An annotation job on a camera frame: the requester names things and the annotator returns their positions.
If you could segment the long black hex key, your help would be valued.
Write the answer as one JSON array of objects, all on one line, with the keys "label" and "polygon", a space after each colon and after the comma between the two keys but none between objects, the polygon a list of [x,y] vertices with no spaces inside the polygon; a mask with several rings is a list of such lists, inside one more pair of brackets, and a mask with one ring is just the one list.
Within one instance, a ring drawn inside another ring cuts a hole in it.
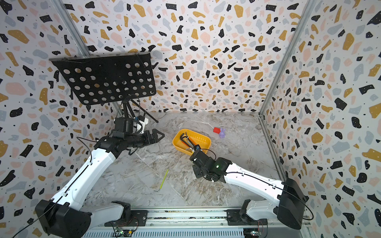
[{"label": "long black hex key", "polygon": [[181,142],[187,146],[187,150],[194,151],[196,144],[191,140],[187,133],[180,135]]}]

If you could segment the green hex key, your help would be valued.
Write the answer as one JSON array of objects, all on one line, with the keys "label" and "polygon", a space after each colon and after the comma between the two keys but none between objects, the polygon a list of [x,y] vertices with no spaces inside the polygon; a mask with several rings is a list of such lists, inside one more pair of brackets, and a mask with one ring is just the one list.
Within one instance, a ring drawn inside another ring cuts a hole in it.
[{"label": "green hex key", "polygon": [[163,185],[164,185],[164,183],[165,183],[165,180],[166,180],[166,177],[167,177],[168,173],[169,173],[169,169],[167,169],[167,171],[166,171],[166,173],[165,173],[165,176],[164,176],[164,178],[163,178],[163,180],[162,180],[162,183],[161,183],[159,189],[158,189],[158,190],[155,190],[155,192],[160,192],[160,190],[162,189],[162,187],[163,187]]}]

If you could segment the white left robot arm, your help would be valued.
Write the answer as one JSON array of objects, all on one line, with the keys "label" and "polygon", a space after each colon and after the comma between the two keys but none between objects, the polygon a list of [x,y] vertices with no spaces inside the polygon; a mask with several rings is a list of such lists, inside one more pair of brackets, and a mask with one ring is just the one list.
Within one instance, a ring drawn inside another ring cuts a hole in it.
[{"label": "white left robot arm", "polygon": [[104,136],[96,142],[89,159],[70,181],[50,200],[35,207],[39,222],[48,235],[81,238],[89,229],[111,223],[128,224],[132,220],[129,203],[113,201],[107,206],[83,209],[85,199],[105,170],[130,148],[156,144],[164,133],[153,129],[138,135]]}]

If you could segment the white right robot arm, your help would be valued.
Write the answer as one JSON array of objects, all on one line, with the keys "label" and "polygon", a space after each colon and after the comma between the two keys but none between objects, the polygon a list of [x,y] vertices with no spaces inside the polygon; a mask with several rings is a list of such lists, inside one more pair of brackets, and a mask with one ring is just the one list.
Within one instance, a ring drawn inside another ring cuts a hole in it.
[{"label": "white right robot arm", "polygon": [[250,199],[244,201],[239,219],[245,225],[258,225],[265,219],[277,219],[294,230],[302,228],[307,198],[295,180],[266,178],[225,158],[212,159],[201,149],[190,156],[190,161],[197,178],[239,186],[264,198],[261,202]]}]

